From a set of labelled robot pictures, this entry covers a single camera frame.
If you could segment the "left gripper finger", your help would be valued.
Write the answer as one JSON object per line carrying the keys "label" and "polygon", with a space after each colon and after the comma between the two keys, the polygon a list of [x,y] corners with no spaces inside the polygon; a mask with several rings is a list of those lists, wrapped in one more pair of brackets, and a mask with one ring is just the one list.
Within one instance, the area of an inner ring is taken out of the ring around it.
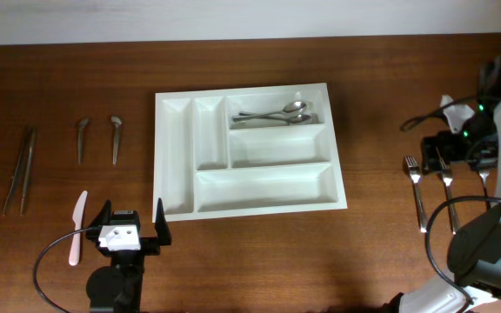
{"label": "left gripper finger", "polygon": [[157,239],[160,243],[172,243],[172,236],[165,219],[164,205],[161,197],[157,200],[154,228],[157,233]]}
{"label": "left gripper finger", "polygon": [[104,203],[103,208],[99,211],[96,217],[92,220],[89,227],[102,227],[104,225],[108,225],[110,223],[111,216],[111,200],[107,200]]}

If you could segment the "steel spoon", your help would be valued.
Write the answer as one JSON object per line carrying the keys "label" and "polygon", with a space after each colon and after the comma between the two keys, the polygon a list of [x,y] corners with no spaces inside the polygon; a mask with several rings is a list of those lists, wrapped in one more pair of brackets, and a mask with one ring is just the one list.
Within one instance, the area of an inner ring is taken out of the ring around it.
{"label": "steel spoon", "polygon": [[247,121],[251,119],[257,119],[260,117],[270,117],[273,115],[281,115],[282,117],[285,118],[293,118],[301,115],[306,111],[308,107],[307,102],[305,101],[295,101],[286,104],[281,110],[278,111],[273,111],[269,113],[262,113],[262,114],[254,114],[250,116],[233,116],[231,120],[235,123],[242,122],[242,121]]}
{"label": "steel spoon", "polygon": [[260,114],[255,114],[252,112],[247,112],[247,111],[240,111],[238,113],[239,117],[253,117],[254,119],[264,119],[264,120],[274,120],[274,121],[280,121],[284,122],[288,125],[292,124],[312,124],[313,123],[313,117],[308,114],[300,114],[297,117],[282,117],[276,114],[269,114],[269,115],[260,115]]}

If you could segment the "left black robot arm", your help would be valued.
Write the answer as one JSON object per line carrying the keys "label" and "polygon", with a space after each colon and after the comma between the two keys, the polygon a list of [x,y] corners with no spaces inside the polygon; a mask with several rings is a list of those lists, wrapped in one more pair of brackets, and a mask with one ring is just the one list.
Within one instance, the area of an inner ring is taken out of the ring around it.
{"label": "left black robot arm", "polygon": [[172,244],[162,201],[157,202],[155,236],[140,236],[140,218],[135,210],[111,209],[107,201],[89,225],[86,238],[110,259],[110,265],[95,270],[86,283],[91,312],[138,312],[144,277],[144,259],[158,256]]}

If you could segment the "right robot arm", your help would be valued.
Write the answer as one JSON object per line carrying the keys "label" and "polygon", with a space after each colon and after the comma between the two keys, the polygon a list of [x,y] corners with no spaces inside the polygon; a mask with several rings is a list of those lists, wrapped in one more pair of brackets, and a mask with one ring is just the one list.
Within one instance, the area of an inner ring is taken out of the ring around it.
{"label": "right robot arm", "polygon": [[[501,56],[481,68],[475,95],[444,96],[436,110],[407,120],[400,129],[411,130],[431,118],[448,129],[422,140],[421,172],[444,176],[450,164],[464,162],[473,171],[496,170],[496,189],[492,196],[448,196],[430,217],[419,218],[436,275],[418,290],[394,296],[383,312],[470,312],[501,301]],[[463,226],[452,225],[446,265],[440,268],[432,254],[432,227],[443,210],[455,218],[456,204],[468,202],[482,202],[486,211]]]}

